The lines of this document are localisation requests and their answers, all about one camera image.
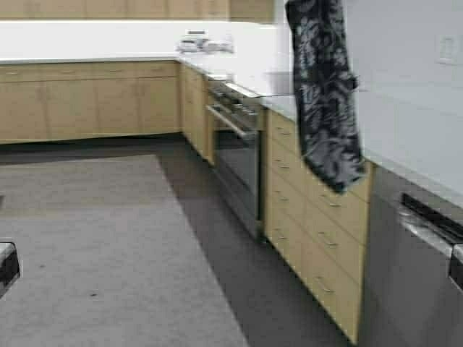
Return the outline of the robot base right corner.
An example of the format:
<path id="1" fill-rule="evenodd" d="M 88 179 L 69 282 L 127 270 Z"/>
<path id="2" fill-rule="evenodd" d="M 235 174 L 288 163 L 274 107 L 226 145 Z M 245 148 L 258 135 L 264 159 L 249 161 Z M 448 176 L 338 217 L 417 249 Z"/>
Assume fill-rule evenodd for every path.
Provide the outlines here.
<path id="1" fill-rule="evenodd" d="M 451 253 L 451 259 L 449 264 L 449 277 L 452 282 L 462 290 L 463 286 L 463 255 L 462 255 L 462 244 L 456 244 Z"/>

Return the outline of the robot base left corner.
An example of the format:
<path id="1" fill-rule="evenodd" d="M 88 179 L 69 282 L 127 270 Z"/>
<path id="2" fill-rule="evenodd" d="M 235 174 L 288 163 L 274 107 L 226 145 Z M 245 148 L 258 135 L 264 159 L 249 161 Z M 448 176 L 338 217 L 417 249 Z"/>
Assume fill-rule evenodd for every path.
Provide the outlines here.
<path id="1" fill-rule="evenodd" d="M 14 285 L 21 276 L 20 260 L 14 242 L 1 243 L 0 297 Z"/>

